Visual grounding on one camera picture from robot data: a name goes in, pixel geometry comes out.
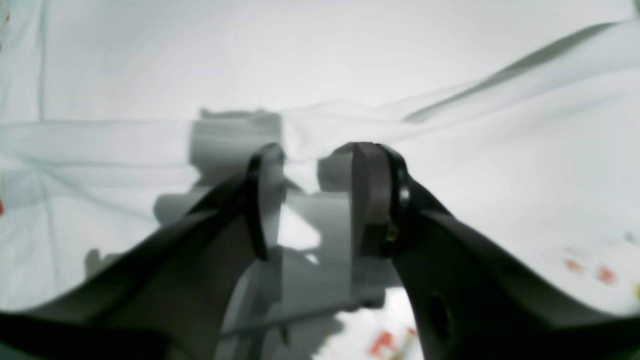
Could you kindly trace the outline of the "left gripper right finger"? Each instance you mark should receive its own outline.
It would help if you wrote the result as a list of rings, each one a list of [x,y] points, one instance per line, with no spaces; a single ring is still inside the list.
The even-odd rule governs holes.
[[[563,294],[457,219],[386,145],[352,144],[354,253],[391,264],[426,360],[637,360],[639,317]]]

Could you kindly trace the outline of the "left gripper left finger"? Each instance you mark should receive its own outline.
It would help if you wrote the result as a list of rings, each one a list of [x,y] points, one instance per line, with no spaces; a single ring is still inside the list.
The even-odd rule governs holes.
[[[82,285],[1,313],[3,360],[211,360],[238,280],[277,246],[278,143]]]

